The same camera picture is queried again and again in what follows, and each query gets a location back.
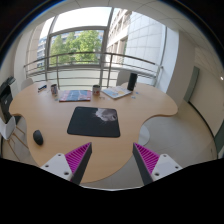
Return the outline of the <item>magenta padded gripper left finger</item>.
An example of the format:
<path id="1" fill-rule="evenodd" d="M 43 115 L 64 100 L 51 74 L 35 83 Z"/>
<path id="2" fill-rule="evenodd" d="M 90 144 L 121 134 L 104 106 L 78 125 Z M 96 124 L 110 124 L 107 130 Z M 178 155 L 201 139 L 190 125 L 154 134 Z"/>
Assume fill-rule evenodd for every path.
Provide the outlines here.
<path id="1" fill-rule="evenodd" d="M 87 143 L 67 154 L 57 153 L 42 166 L 42 169 L 79 185 L 91 154 L 92 143 Z"/>

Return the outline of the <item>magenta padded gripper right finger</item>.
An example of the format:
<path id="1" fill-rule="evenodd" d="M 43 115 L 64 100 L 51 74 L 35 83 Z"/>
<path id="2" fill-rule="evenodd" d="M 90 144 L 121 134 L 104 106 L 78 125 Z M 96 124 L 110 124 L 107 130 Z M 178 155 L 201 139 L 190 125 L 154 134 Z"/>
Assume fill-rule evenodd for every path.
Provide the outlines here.
<path id="1" fill-rule="evenodd" d="M 145 185 L 182 169 L 168 154 L 159 155 L 137 143 L 133 144 L 133 155 Z"/>

